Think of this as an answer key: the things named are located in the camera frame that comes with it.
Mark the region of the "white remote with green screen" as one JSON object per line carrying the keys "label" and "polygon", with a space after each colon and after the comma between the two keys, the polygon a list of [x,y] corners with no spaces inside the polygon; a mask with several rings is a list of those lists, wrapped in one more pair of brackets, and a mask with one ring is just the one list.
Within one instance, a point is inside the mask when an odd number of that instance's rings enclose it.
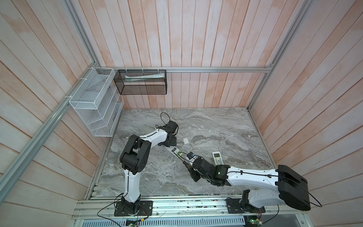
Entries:
{"label": "white remote with green screen", "polygon": [[176,156],[180,156],[180,154],[181,154],[181,150],[180,149],[178,149],[177,147],[172,147],[171,148],[171,152],[173,153],[173,154],[175,154]]}

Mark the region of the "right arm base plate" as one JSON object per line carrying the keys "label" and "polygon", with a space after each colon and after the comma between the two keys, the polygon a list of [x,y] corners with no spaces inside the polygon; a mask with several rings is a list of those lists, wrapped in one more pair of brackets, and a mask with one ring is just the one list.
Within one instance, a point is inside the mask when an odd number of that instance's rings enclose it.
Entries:
{"label": "right arm base plate", "polygon": [[227,197],[225,199],[226,206],[229,214],[241,214],[241,213],[265,213],[265,207],[256,208],[250,205],[248,202],[242,199],[233,199]]}

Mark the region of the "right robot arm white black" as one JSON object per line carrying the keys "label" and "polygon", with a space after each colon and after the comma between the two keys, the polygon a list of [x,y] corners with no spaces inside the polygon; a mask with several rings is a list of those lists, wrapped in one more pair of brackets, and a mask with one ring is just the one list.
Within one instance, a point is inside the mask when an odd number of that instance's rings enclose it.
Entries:
{"label": "right robot arm white black", "polygon": [[201,178],[214,186],[252,186],[238,201],[243,212],[254,213],[265,206],[285,204],[299,211],[311,209],[307,180],[285,165],[277,169],[250,170],[229,165],[213,165],[200,156],[187,155],[183,161],[192,179]]}

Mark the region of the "white air conditioner remote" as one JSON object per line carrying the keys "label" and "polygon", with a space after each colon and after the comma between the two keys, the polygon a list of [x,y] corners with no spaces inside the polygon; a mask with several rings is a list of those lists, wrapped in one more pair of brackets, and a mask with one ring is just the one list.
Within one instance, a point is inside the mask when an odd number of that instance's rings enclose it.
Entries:
{"label": "white air conditioner remote", "polygon": [[212,152],[212,155],[213,155],[214,163],[216,166],[224,164],[221,153],[219,151]]}

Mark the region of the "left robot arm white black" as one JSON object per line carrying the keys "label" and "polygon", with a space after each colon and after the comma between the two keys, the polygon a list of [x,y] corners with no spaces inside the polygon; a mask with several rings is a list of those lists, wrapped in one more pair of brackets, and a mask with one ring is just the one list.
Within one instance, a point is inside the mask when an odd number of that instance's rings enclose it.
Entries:
{"label": "left robot arm white black", "polygon": [[176,145],[179,126],[174,121],[156,127],[148,134],[131,135],[120,156],[125,174],[125,191],[122,202],[135,205],[140,201],[140,173],[147,165],[151,148],[154,146],[171,147]]}

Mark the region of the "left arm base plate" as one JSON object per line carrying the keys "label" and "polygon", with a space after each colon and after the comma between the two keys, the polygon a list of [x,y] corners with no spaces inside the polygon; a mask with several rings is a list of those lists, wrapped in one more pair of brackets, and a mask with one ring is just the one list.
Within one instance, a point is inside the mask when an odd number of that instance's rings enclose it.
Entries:
{"label": "left arm base plate", "polygon": [[153,211],[153,201],[135,201],[135,203],[126,200],[116,203],[114,211],[115,217],[125,216],[151,216]]}

